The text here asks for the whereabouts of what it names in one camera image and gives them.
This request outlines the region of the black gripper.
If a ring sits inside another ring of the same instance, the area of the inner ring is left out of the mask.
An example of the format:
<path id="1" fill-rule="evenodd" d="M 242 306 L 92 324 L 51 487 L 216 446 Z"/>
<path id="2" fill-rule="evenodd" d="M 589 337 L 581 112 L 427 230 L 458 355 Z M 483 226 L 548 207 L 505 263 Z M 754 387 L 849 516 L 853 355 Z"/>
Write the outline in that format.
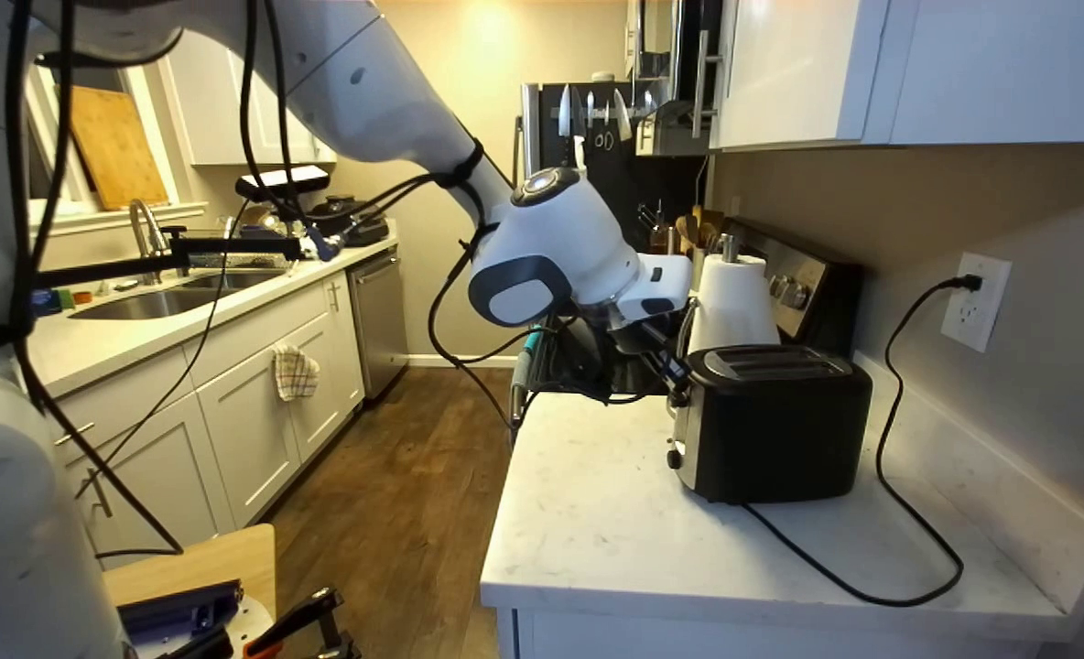
<path id="1" fill-rule="evenodd" d="M 620 352 L 615 340 L 587 317 L 544 317 L 529 334 L 526 355 L 526 384 L 535 390 L 579 390 L 596 401 L 620 401 L 664 390 L 682 398 L 692 384 L 692 368 L 653 323 L 639 324 L 644 363 Z"/>

